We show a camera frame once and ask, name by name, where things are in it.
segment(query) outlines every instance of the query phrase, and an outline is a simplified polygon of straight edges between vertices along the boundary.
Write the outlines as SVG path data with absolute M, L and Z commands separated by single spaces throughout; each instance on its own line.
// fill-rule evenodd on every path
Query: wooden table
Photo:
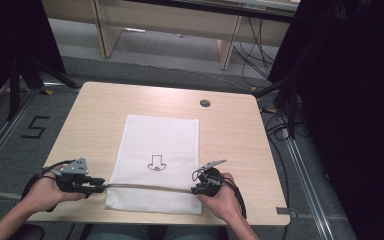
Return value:
M 201 100 L 211 106 L 202 107 Z M 128 114 L 199 119 L 200 165 L 227 159 L 217 168 L 230 172 L 245 200 L 251 225 L 286 225 L 286 203 L 251 95 L 88 82 L 77 97 L 45 165 L 86 157 L 90 176 L 110 179 Z M 65 202 L 30 221 L 90 223 L 225 224 L 204 208 L 202 215 L 126 212 L 106 209 L 106 194 Z

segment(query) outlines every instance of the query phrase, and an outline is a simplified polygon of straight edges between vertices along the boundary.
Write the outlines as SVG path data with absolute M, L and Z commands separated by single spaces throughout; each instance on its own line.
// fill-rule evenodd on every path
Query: round hole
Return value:
M 202 99 L 202 100 L 199 102 L 199 104 L 201 104 L 201 106 L 203 106 L 203 107 L 209 107 L 209 106 L 211 106 L 211 102 L 208 101 L 208 100 L 206 100 L 206 99 Z

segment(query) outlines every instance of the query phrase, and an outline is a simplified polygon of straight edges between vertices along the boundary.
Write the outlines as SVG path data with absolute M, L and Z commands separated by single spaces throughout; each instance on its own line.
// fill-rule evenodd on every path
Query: white cloth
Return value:
M 109 184 L 190 190 L 199 168 L 199 121 L 128 115 Z M 106 206 L 127 211 L 201 214 L 191 193 L 110 187 Z

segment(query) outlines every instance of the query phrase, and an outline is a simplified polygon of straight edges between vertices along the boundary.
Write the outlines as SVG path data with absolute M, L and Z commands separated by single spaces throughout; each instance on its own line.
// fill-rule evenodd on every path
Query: hand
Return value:
M 226 181 L 234 182 L 230 173 L 222 173 Z M 231 219 L 242 218 L 241 206 L 235 196 L 235 192 L 228 185 L 223 183 L 219 192 L 214 197 L 198 194 L 198 199 L 203 202 L 214 213 L 214 215 L 225 222 Z
M 84 199 L 83 193 L 62 192 L 54 179 L 55 174 L 47 172 L 30 189 L 27 196 L 19 203 L 26 207 L 31 214 L 49 210 L 64 201 L 77 201 Z

